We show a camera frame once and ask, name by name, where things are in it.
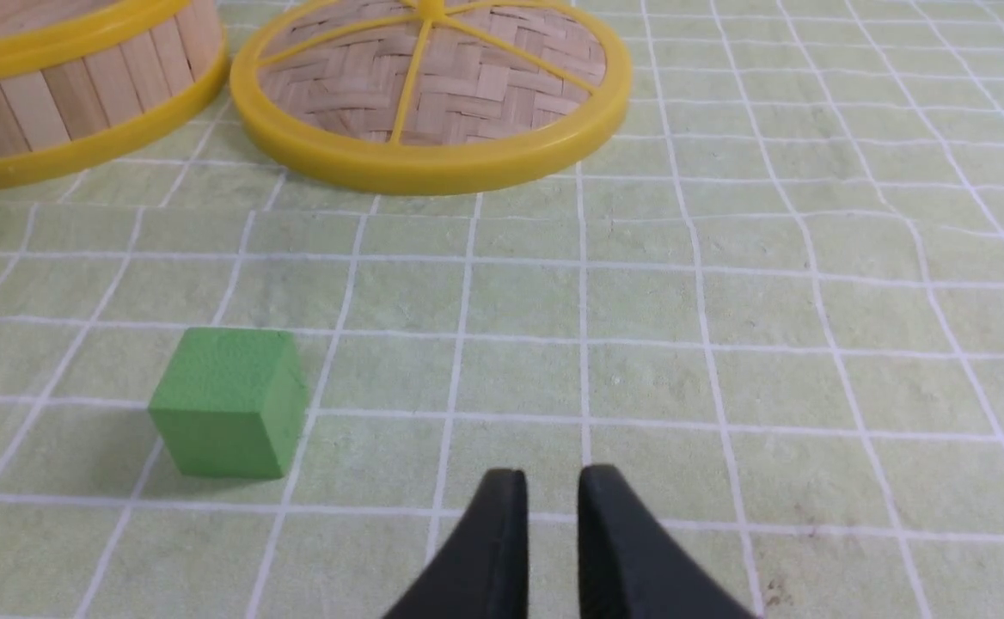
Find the yellow plastic rim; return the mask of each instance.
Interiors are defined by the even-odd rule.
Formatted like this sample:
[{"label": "yellow plastic rim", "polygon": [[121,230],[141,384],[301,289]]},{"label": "yellow plastic rim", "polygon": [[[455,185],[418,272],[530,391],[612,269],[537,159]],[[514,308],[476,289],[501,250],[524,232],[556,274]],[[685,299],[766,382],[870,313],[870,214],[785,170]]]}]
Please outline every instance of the yellow plastic rim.
[{"label": "yellow plastic rim", "polygon": [[[279,31],[298,17],[333,1],[337,0],[316,0],[279,15],[248,40],[231,67],[231,95],[251,140],[274,160],[304,176],[355,191],[397,196],[449,196],[499,190],[544,178],[576,164],[605,143],[624,120],[632,87],[632,61],[624,43],[611,28],[595,17],[569,5],[550,1],[489,0],[443,7],[437,12],[437,0],[419,0],[422,7],[411,0],[404,0],[404,3],[419,9],[417,15],[357,22],[351,27],[340,27],[318,35],[292,50],[269,58],[262,57],[267,44]],[[474,144],[411,146],[391,141],[376,143],[328,132],[298,121],[271,102],[259,85],[259,67],[282,56],[292,55],[306,46],[382,27],[395,20],[421,20],[424,31],[436,22],[442,27],[459,27],[468,32],[468,27],[462,27],[463,23],[452,24],[456,20],[451,15],[494,5],[557,11],[582,24],[604,48],[605,74],[599,86],[583,85],[579,79],[571,79],[576,85],[585,87],[589,97],[568,116],[527,133]],[[530,59],[527,52],[492,39],[490,35],[472,34],[488,44]],[[412,56],[409,75],[413,75],[419,66],[424,39],[425,36],[420,35],[420,45]],[[536,63],[557,75],[565,73],[559,68],[548,68],[539,58],[536,58]],[[403,99],[410,97],[410,90],[411,87],[404,89]],[[400,114],[404,113],[405,104],[401,100]],[[397,121],[396,141],[401,124],[403,122]]]},{"label": "yellow plastic rim", "polygon": [[0,159],[0,190],[81,172],[165,137],[212,103],[227,82],[229,73],[230,59],[224,32],[224,43],[216,63],[184,93],[112,128],[43,151]]},{"label": "yellow plastic rim", "polygon": [[165,22],[188,4],[189,0],[120,0],[73,20],[6,36],[0,39],[0,79],[105,50]]}]

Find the green grid mat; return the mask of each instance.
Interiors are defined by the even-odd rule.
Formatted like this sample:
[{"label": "green grid mat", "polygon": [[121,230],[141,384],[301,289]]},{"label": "green grid mat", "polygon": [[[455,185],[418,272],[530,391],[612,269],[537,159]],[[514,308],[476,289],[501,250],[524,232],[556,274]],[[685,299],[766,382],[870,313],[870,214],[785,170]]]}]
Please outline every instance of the green grid mat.
[{"label": "green grid mat", "polygon": [[[379,616],[520,466],[571,618],[591,460],[768,618],[1004,616],[1004,1],[576,4],[636,100],[537,184],[322,188],[221,98],[0,192],[0,616]],[[193,325],[296,333],[289,478],[162,453]]]}]

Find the green foam block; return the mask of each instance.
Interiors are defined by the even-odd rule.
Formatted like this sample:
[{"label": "green foam block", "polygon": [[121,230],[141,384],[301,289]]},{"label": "green foam block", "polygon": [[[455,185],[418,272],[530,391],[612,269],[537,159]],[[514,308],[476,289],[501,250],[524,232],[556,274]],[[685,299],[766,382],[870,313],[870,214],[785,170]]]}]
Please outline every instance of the green foam block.
[{"label": "green foam block", "polygon": [[308,402],[292,333],[188,329],[150,412],[183,475],[284,478]]}]

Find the woven bamboo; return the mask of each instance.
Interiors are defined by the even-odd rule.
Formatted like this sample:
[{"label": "woven bamboo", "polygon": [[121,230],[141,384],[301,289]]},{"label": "woven bamboo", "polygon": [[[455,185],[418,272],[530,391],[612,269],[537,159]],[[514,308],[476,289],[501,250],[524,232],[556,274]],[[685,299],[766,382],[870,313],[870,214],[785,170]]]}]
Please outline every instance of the woven bamboo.
[{"label": "woven bamboo", "polygon": [[[119,0],[0,0],[0,39]],[[224,45],[215,0],[68,62],[0,78],[0,159],[44,151],[158,108],[212,69]]]},{"label": "woven bamboo", "polygon": [[[459,4],[451,0],[448,7]],[[580,82],[596,87],[604,77],[605,52],[597,39],[552,5],[470,8],[451,16],[462,30],[439,23],[428,31],[399,133],[400,99],[422,27],[410,19],[412,11],[399,0],[340,0],[306,13],[275,35],[263,58],[353,23],[408,19],[275,59],[259,72],[263,93],[297,120],[328,132],[364,141],[451,145],[539,129],[587,100],[588,88]]]}]

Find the white grid line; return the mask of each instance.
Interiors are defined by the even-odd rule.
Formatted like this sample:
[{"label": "white grid line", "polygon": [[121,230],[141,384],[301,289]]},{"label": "white grid line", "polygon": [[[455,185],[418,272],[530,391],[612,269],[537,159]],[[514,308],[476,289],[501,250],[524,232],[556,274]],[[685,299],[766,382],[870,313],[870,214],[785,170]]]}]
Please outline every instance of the white grid line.
[{"label": "white grid line", "polygon": [[[648,0],[640,0],[640,11],[643,13],[645,31],[647,31],[650,38],[651,17],[648,15]],[[715,15],[715,5],[712,5],[712,11],[714,11]],[[717,17],[717,25],[722,31],[719,17]],[[657,60],[655,54],[655,43],[653,43],[652,40],[649,40],[648,48],[651,52],[652,67],[655,68],[655,92],[657,97],[660,97],[659,112],[660,120],[663,124],[663,140],[667,144],[667,158],[668,164],[670,164],[671,167],[671,173],[675,176],[675,197],[678,199],[679,211],[682,213],[683,220],[685,220],[686,225],[690,228],[690,244],[692,246],[692,251],[694,251],[694,263],[699,267],[700,264],[702,264],[702,254],[700,254],[700,236],[697,232],[697,226],[692,223],[690,212],[688,212],[686,207],[686,200],[682,190],[682,181],[678,178],[678,153],[675,151],[674,140],[671,136],[671,122],[670,116],[667,114],[667,105],[665,105],[662,101],[662,75],[659,71],[659,60]],[[720,443],[723,455],[725,455],[727,483],[729,483],[729,486],[731,487],[731,499],[735,513],[735,522],[737,522],[737,525],[739,526],[738,541],[739,546],[741,546],[743,567],[746,571],[747,588],[750,589],[750,601],[753,604],[754,611],[757,612],[757,614],[761,614],[765,610],[765,600],[762,599],[762,587],[760,583],[758,583],[758,567],[754,559],[754,542],[750,540],[750,535],[745,529],[747,521],[746,509],[743,505],[742,485],[738,481],[738,463],[735,461],[735,451],[731,445],[731,437],[727,434],[726,430],[726,415],[725,411],[723,411],[723,396],[720,391],[720,379],[717,368],[715,368],[714,354],[712,353],[711,342],[709,341],[708,317],[705,312],[705,275],[703,275],[702,270],[698,269],[696,271],[694,286],[696,288],[697,297],[697,314],[700,320],[700,329],[702,330],[702,348],[703,351],[705,351],[705,361],[709,375],[709,382],[712,387],[712,393],[714,393],[714,404],[715,408],[717,408],[717,418],[719,419],[721,426]]]},{"label": "white grid line", "polygon": [[[376,196],[372,200],[372,211],[374,212],[376,208],[380,208],[380,197]],[[353,250],[352,255],[358,256],[360,254],[361,243],[364,242],[364,227],[367,224],[367,217],[361,216],[360,222],[356,225],[356,235],[353,236]],[[269,573],[271,573],[273,568],[273,562],[277,559],[277,543],[279,537],[281,537],[281,531],[284,529],[284,519],[287,517],[287,506],[292,502],[292,495],[295,493],[296,484],[299,483],[299,476],[302,474],[302,461],[304,461],[307,443],[310,440],[310,435],[314,431],[314,424],[317,423],[318,407],[321,405],[322,393],[325,392],[325,385],[330,379],[330,368],[333,365],[333,357],[337,355],[337,344],[341,339],[341,332],[345,326],[345,320],[349,316],[349,306],[352,304],[353,297],[353,286],[356,282],[356,266],[357,263],[354,260],[349,262],[349,271],[347,277],[345,277],[345,293],[341,298],[341,309],[337,313],[337,322],[334,325],[333,332],[330,334],[330,344],[325,350],[325,359],[322,359],[322,369],[319,372],[318,384],[314,387],[314,393],[312,396],[312,404],[307,408],[307,420],[302,428],[302,435],[299,437],[299,441],[296,446],[295,457],[292,460],[292,470],[290,470],[289,478],[287,478],[287,483],[284,486],[284,494],[281,496],[281,503],[279,503],[279,509],[277,511],[277,519],[273,521],[273,526],[269,532],[269,540],[266,541],[266,551],[261,559],[261,565],[258,568],[257,579],[254,580],[254,590],[250,594],[250,603],[247,606],[246,616],[247,619],[255,619],[258,616],[258,612],[261,609],[261,597],[265,594],[266,582],[269,580]]]},{"label": "white grid line", "polygon": [[[721,31],[723,31],[723,25],[720,22],[719,11],[717,10],[715,0],[710,0],[710,4],[712,13],[714,13],[715,19],[717,19],[718,27]],[[781,11],[784,12],[784,5],[781,4],[780,0],[777,1],[777,4],[778,7],[781,8]],[[734,67],[734,55],[732,54],[731,46],[726,42],[726,39],[725,48],[727,57],[730,58],[730,62]],[[746,102],[750,97],[749,94],[747,94],[746,85],[743,83],[742,75],[736,74],[735,81],[738,83],[739,94],[742,94],[743,101]],[[758,145],[760,145],[760,148],[762,149],[762,162],[764,162],[766,166],[766,172],[769,173],[769,176],[773,179],[774,184],[776,184],[777,176],[776,172],[774,172],[773,161],[770,160],[769,152],[765,148],[765,144],[761,143],[762,131],[758,128],[758,121],[757,117],[755,117],[754,110],[749,106],[747,106],[747,116],[750,117],[750,126],[754,129],[755,135],[760,138],[760,144]],[[785,204],[785,208],[788,209],[788,212],[793,215],[793,219],[796,220],[797,228],[800,229],[800,235],[804,237],[804,244],[807,246],[808,250],[809,271],[815,275],[817,274],[817,271],[819,271],[819,259],[816,257],[815,244],[812,242],[807,224],[804,224],[804,219],[801,219],[796,211],[796,208],[792,205],[792,200],[789,199],[785,189],[780,187],[779,184],[777,184],[777,193],[780,194],[780,199],[782,203]],[[863,432],[864,419],[862,414],[860,414],[860,406],[857,403],[856,396],[852,392],[851,381],[849,381],[849,376],[846,372],[845,362],[843,361],[842,356],[840,356],[837,352],[837,344],[834,338],[833,330],[831,329],[831,321],[829,321],[829,317],[827,316],[827,307],[825,307],[823,303],[823,294],[821,294],[819,278],[813,277],[811,279],[811,290],[813,302],[815,302],[815,310],[817,315],[819,315],[819,322],[821,327],[823,327],[824,337],[827,340],[827,348],[831,349],[831,355],[834,359],[837,372],[839,372],[839,380],[840,383],[842,383],[842,388],[849,404],[849,410],[851,410],[852,417],[854,417],[854,424],[856,425],[858,431]],[[876,454],[875,447],[872,446],[872,442],[868,436],[864,434],[860,435],[860,442],[862,443],[864,452],[868,455],[872,473],[875,475],[875,481],[881,487],[885,507],[887,507],[888,511],[888,521],[890,521],[892,528],[896,531],[896,533],[898,533],[898,537],[900,538],[900,555],[903,556],[904,567],[907,571],[908,580],[911,581],[912,592],[914,592],[916,600],[918,601],[919,610],[922,612],[924,618],[930,618],[930,603],[927,602],[922,579],[919,577],[918,568],[915,567],[915,560],[914,557],[912,557],[911,546],[908,545],[903,538],[903,522],[900,520],[899,510],[896,508],[895,496],[892,493],[892,487],[888,483],[887,476],[884,474],[884,466],[882,465],[880,455]]]}]

